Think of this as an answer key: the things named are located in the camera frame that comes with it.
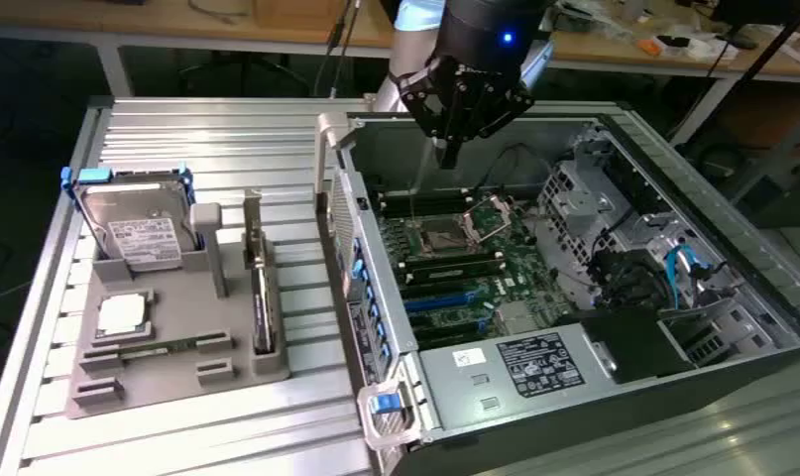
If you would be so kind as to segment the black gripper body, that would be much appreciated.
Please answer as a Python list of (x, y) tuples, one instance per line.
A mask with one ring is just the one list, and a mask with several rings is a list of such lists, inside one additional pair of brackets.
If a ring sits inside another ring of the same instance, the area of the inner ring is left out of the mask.
[(439, 100), (487, 82), (500, 91), (532, 89), (552, 56), (550, 1), (448, 1), (430, 82)]

